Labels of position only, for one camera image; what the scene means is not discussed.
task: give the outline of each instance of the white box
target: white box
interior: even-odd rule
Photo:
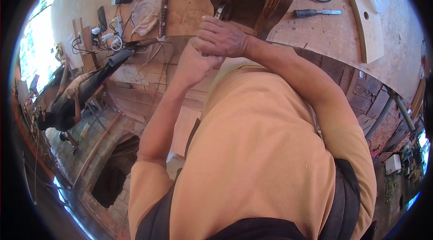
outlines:
[[[400,155],[392,155],[385,161],[385,171],[387,175],[401,169]]]

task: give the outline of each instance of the black shirt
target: black shirt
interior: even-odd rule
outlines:
[[[66,94],[62,94],[62,96],[53,102],[51,113],[55,116],[54,127],[57,130],[65,132],[75,125],[75,101],[73,98],[69,99]]]

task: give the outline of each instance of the chisel handle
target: chisel handle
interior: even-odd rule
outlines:
[[[311,17],[317,15],[317,10],[315,9],[297,9],[293,11],[293,14],[295,14],[296,18],[303,18],[303,17]]]

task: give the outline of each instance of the chisel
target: chisel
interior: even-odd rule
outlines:
[[[295,18],[311,17],[316,16],[318,13],[321,14],[341,14],[339,10],[322,10],[318,12],[315,9],[297,9],[293,11]]]

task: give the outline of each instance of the orange t-shirt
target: orange t-shirt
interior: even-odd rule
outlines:
[[[174,190],[170,239],[205,239],[247,217],[292,221],[305,237],[317,239],[333,202],[334,158],[348,160],[359,181],[361,207],[352,239],[370,225],[376,179],[360,126],[335,125],[323,141],[303,99],[266,71],[236,70],[209,93]],[[132,239],[172,184],[157,164],[133,166]]]

